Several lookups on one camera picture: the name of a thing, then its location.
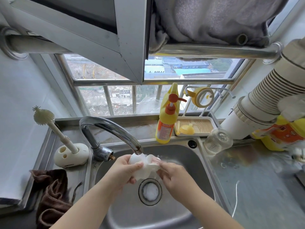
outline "yellow ring with handle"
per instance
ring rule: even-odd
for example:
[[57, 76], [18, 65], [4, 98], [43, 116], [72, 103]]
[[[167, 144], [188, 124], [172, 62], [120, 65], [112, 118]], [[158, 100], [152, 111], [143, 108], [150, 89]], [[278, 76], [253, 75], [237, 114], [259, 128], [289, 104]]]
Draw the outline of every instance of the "yellow ring with handle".
[[[188, 96], [192, 98], [193, 104], [199, 108], [206, 108], [210, 106], [214, 101], [214, 92], [211, 88], [208, 87], [196, 88], [193, 92], [188, 90]], [[208, 104], [201, 104], [202, 96], [206, 96], [207, 99], [210, 99]]]

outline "transparent cup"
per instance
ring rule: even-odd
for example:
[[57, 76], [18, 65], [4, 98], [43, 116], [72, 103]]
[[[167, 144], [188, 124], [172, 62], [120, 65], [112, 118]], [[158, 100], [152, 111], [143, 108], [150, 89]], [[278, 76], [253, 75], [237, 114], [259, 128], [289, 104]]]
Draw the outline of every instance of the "transparent cup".
[[218, 154], [220, 151], [230, 148], [233, 139], [223, 128], [215, 128], [203, 143], [205, 150], [210, 154]]

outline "white corrugated pipe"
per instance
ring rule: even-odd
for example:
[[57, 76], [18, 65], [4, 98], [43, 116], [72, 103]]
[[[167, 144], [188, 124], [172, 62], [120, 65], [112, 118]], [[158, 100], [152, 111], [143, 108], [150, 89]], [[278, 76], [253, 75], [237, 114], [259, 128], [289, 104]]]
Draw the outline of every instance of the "white corrugated pipe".
[[257, 129], [274, 124], [278, 102], [287, 96], [305, 93], [305, 38], [291, 41], [274, 69], [234, 105], [221, 127], [233, 139], [243, 139]]

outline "brown cloth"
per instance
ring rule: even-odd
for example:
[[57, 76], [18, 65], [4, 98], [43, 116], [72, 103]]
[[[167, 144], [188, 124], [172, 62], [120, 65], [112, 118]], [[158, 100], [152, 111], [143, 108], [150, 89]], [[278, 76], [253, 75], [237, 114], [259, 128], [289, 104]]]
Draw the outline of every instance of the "brown cloth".
[[36, 182], [36, 188], [45, 189], [36, 213], [37, 229], [47, 229], [72, 207], [76, 189], [82, 183], [75, 188], [72, 201], [69, 203], [66, 196], [68, 178], [64, 169], [30, 170], [30, 172]]

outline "sink basin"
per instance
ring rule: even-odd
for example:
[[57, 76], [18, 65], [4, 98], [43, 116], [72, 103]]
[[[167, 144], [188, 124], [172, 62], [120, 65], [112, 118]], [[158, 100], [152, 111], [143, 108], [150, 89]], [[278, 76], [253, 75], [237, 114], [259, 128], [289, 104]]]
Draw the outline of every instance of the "sink basin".
[[[188, 147], [189, 140], [180, 143], [158, 145], [156, 142], [144, 147], [145, 154], [153, 154], [166, 162], [182, 165], [196, 181], [198, 186], [211, 198], [215, 199], [210, 183], [210, 176], [206, 173], [204, 160], [200, 149]], [[114, 156], [120, 157], [132, 154], [131, 150], [116, 149]], [[96, 184], [113, 165], [113, 162], [104, 162], [96, 171], [92, 183]], [[153, 188], [151, 196], [145, 195], [145, 186]], [[182, 204], [173, 199], [167, 191], [160, 177], [152, 172], [146, 180], [139, 180], [135, 185], [127, 184], [122, 194], [117, 196], [100, 228], [200, 228], [200, 222]]]

